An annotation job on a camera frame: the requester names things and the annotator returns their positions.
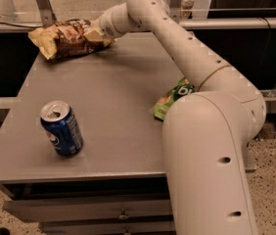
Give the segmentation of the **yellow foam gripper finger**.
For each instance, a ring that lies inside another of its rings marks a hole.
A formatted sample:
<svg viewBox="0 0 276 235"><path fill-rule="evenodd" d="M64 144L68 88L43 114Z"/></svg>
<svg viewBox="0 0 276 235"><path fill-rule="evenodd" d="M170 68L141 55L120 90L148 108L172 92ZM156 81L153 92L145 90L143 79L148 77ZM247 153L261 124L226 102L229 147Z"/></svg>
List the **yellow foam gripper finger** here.
<svg viewBox="0 0 276 235"><path fill-rule="evenodd" d="M99 30L91 29L84 33L85 39L89 42L92 46L99 46L103 43L102 35Z"/></svg>

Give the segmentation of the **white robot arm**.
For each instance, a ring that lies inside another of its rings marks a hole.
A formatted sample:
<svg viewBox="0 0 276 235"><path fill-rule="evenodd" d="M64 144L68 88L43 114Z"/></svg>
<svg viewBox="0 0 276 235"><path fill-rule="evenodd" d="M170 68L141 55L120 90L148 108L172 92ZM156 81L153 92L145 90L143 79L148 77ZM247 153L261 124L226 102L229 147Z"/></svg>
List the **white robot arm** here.
<svg viewBox="0 0 276 235"><path fill-rule="evenodd" d="M162 126L176 234L258 235L245 166L247 145L265 122L263 96L168 13L162 0L126 0L94 27L110 39L152 32L195 87L169 108Z"/></svg>

